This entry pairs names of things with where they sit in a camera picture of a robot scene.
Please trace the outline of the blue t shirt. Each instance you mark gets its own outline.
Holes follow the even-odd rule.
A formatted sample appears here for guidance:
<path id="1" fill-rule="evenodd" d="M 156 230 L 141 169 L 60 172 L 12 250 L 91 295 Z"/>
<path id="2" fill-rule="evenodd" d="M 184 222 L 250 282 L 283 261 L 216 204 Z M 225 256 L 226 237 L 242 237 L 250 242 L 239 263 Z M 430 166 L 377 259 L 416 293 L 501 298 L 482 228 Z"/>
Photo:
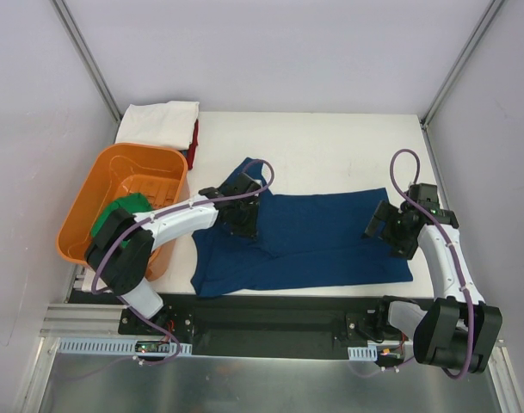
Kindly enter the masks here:
<path id="1" fill-rule="evenodd" d="M 339 194 L 260 195 L 256 235 L 228 224 L 193 234 L 194 292 L 213 298 L 240 290 L 270 291 L 410 282 L 404 259 L 363 233 L 385 188 Z"/>

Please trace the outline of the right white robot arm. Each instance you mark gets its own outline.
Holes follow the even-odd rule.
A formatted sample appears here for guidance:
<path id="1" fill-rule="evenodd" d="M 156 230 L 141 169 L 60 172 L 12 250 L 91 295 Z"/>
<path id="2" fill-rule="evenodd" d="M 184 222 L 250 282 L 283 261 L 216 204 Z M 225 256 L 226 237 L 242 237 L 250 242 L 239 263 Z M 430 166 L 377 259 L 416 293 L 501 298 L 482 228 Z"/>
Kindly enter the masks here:
<path id="1" fill-rule="evenodd" d="M 475 287 L 460 245 L 454 212 L 441 208 L 437 187 L 413 183 L 401 206 L 382 200 L 363 235 L 391 246 L 395 258 L 410 260 L 420 250 L 434 289 L 424 310 L 412 299 L 385 296 L 358 324 L 367 339 L 381 342 L 403 333 L 413 342 L 418 363 L 450 376 L 481 373 L 502 327 L 502 313 L 485 303 Z"/>

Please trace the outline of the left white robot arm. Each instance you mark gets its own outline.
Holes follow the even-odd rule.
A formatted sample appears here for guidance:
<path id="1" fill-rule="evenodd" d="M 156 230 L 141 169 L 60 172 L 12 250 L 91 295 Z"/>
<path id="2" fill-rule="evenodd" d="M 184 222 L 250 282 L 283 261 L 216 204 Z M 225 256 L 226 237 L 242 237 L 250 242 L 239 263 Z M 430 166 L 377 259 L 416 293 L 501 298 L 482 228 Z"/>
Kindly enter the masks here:
<path id="1" fill-rule="evenodd" d="M 146 279 L 153 251 L 219 221 L 241 237 L 254 237 L 261 191 L 260 182 L 241 172 L 231 183 L 204 188 L 172 206 L 144 213 L 119 207 L 93 236 L 85 260 L 110 292 L 139 313 L 141 328 L 151 335 L 160 334 L 169 316 Z"/>

